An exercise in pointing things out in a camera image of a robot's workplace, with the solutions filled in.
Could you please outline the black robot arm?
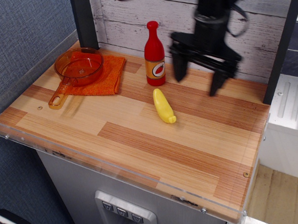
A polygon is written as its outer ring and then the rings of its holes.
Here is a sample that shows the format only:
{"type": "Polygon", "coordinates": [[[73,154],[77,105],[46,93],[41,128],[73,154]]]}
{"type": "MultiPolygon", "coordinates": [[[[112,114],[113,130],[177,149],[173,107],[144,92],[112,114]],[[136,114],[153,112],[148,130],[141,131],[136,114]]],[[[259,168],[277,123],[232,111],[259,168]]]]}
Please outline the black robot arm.
{"type": "Polygon", "coordinates": [[[186,76],[189,62],[200,65],[214,72],[210,96],[215,96],[225,81],[235,76],[242,57],[225,43],[230,12],[235,10],[245,19],[248,18],[235,4],[237,1],[198,0],[194,32],[171,34],[170,53],[177,81],[186,76]]]}

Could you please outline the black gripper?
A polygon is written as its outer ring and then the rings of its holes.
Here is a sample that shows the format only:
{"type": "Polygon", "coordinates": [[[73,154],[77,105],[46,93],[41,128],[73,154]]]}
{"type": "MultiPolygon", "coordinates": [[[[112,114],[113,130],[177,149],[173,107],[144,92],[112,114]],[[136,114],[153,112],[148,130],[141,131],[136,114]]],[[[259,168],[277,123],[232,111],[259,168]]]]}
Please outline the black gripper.
{"type": "Polygon", "coordinates": [[[211,97],[216,95],[228,78],[235,77],[242,57],[225,43],[229,18],[229,15],[220,18],[196,16],[192,34],[171,34],[170,53],[178,82],[186,76],[189,62],[215,71],[210,87],[211,97]]]}

